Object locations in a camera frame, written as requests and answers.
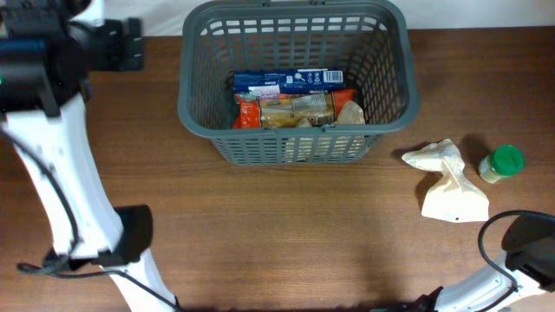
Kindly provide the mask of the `orange pasta package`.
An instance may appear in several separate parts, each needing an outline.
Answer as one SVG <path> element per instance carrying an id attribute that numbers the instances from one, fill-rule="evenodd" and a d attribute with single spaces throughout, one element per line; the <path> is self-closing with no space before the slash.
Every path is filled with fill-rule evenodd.
<path id="1" fill-rule="evenodd" d="M 356 91 L 345 89 L 318 94 L 274 94 L 254 97 L 235 94 L 239 106 L 233 129 L 331 126 Z"/>

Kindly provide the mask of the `blue cardboard box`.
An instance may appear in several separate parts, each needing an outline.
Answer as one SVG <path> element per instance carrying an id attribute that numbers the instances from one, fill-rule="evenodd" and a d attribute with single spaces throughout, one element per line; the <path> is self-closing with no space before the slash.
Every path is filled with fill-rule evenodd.
<path id="1" fill-rule="evenodd" d="M 345 87 L 343 71 L 339 69 L 238 71 L 233 75 L 236 94 L 315 94 L 343 90 Z"/>

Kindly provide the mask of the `beige pouch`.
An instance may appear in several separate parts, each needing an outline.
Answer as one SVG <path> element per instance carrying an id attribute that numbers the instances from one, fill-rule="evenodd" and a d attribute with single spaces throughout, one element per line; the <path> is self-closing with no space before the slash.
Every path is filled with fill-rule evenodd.
<path id="1" fill-rule="evenodd" d="M 363 125 L 363 110 L 354 101 L 348 101 L 332 126 Z M 297 162 L 335 162 L 352 159 L 365 147 L 366 138 L 356 136 L 300 137 L 288 139 L 284 146 L 284 159 Z"/>
<path id="2" fill-rule="evenodd" d="M 402 160 L 413 168 L 441 175 L 426 192 L 421 208 L 423 217 L 451 223 L 489 219 L 489 199 L 466 178 L 465 161 L 450 139 L 404 153 Z"/>

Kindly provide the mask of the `green lid jar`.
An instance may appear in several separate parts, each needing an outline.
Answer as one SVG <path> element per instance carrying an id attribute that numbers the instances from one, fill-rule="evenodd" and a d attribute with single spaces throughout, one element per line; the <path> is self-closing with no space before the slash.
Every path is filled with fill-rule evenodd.
<path id="1" fill-rule="evenodd" d="M 525 155 L 516 146 L 500 146 L 480 162 L 478 172 L 487 183 L 496 184 L 521 172 L 525 166 Z"/>

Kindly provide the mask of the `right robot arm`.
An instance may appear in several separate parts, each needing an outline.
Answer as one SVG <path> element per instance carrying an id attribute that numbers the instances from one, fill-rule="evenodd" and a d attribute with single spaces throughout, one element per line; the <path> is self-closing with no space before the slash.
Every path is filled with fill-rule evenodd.
<path id="1" fill-rule="evenodd" d="M 484 246 L 488 228 L 513 217 L 502 238 L 502 252 L 490 258 Z M 505 211 L 480 228 L 477 244 L 486 265 L 469 278 L 421 296 L 412 311 L 500 311 L 529 296 L 554 291 L 554 216 L 526 210 Z"/>

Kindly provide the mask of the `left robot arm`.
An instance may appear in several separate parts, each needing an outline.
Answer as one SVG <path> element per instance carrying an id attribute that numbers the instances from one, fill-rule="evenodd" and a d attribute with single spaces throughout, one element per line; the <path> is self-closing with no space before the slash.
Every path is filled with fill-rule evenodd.
<path id="1" fill-rule="evenodd" d="M 101 1 L 1 4 L 1 135 L 14 146 L 47 213 L 53 243 L 29 276 L 110 276 L 133 311 L 177 311 L 151 251 L 146 205 L 114 207 L 88 143 L 88 74 L 144 65 L 137 18 L 107 19 Z"/>

